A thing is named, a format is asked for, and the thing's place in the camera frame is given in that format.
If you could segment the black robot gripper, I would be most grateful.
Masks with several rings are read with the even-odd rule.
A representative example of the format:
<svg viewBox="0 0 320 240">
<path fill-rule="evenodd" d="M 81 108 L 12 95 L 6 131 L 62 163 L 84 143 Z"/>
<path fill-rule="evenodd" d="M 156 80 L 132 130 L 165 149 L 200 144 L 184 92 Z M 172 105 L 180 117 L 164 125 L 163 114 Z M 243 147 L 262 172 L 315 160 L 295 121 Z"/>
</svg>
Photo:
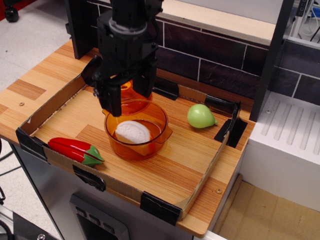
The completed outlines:
<svg viewBox="0 0 320 240">
<path fill-rule="evenodd" d="M 92 76 L 101 108 L 114 117 L 122 114 L 121 85 L 133 80 L 133 90 L 148 98 L 157 75 L 156 37 L 148 36 L 148 24 L 157 30 L 155 18 L 144 12 L 109 11 L 97 19 L 101 62 Z"/>
</svg>

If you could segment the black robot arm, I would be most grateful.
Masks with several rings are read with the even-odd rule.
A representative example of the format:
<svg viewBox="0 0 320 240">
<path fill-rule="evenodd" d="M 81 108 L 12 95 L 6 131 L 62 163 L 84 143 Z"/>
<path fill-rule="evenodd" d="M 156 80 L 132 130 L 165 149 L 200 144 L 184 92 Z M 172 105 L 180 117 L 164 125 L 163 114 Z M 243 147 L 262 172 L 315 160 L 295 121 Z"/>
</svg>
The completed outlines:
<svg viewBox="0 0 320 240">
<path fill-rule="evenodd" d="M 112 0 L 111 10 L 97 18 L 101 64 L 92 75 L 101 107 L 115 117 L 122 114 L 121 86 L 132 81 L 133 90 L 148 98 L 154 86 L 158 60 L 156 37 L 146 38 L 151 23 L 158 34 L 156 15 L 160 0 Z"/>
</svg>

